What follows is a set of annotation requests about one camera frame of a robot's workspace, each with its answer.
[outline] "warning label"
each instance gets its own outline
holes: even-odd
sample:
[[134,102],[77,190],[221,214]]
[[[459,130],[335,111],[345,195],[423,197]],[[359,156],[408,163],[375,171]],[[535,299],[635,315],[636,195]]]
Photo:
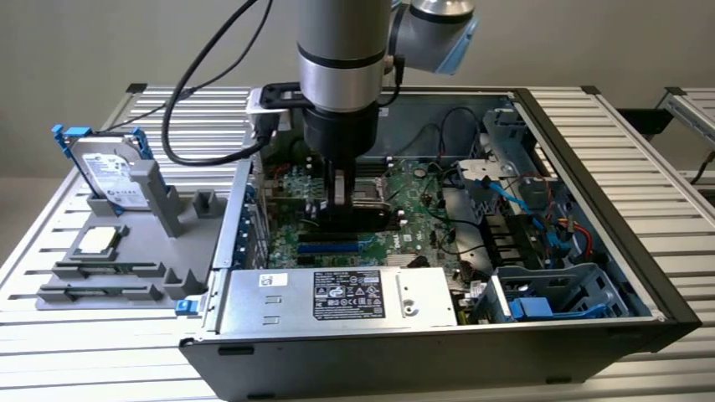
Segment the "warning label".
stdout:
[[384,318],[379,271],[315,272],[312,283],[312,316],[317,320]]

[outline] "gray wall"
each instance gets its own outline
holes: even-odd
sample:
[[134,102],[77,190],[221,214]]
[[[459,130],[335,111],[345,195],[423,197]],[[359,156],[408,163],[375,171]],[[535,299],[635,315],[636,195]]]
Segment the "gray wall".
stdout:
[[[226,85],[294,80],[297,0]],[[0,176],[62,176],[49,127],[98,125],[130,82],[172,85],[237,0],[0,0]],[[452,77],[421,85],[597,85],[617,106],[651,106],[667,85],[715,86],[708,0],[477,0],[480,26]],[[216,47],[196,80],[236,57],[261,11]],[[705,150],[693,136],[657,140],[680,168]]]

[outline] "aluminum extrusion table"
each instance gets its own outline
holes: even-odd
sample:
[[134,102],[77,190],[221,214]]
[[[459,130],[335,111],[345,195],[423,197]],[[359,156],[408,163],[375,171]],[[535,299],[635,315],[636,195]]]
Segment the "aluminum extrusion table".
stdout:
[[[715,399],[712,206],[600,95],[581,88],[531,91],[704,325],[660,353],[628,356],[584,384],[340,400]],[[161,104],[169,92],[148,87],[126,94],[106,124]],[[246,95],[246,88],[208,88],[181,102],[170,133],[181,155],[213,157],[242,146]],[[160,120],[161,113],[136,124],[146,131],[168,184],[185,194],[213,188],[225,195],[236,165],[194,169],[170,163],[161,151]],[[545,160],[543,150],[537,152]],[[176,317],[172,310],[34,310],[34,292],[89,214],[86,195],[72,170],[0,269],[0,399],[214,401],[176,349],[178,339],[198,328],[194,318]]]

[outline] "sticker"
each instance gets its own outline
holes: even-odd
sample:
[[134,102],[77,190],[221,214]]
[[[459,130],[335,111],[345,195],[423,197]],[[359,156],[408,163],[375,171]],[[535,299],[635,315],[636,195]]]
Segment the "sticker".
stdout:
[[129,178],[129,164],[122,157],[102,153],[85,153],[89,175],[106,199],[122,208],[146,208],[141,187]]
[[288,286],[288,274],[262,274],[257,277],[257,286]]
[[312,316],[319,321],[384,318],[379,271],[319,271],[312,283]]

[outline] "white label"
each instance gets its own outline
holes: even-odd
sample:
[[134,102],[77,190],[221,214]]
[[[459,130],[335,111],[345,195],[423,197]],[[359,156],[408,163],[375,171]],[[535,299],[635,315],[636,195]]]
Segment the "white label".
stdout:
[[288,286],[288,274],[262,274],[257,277],[257,286]]
[[130,167],[126,160],[102,153],[85,153],[81,158],[106,199],[126,209],[145,208],[146,200],[140,185],[129,178]]

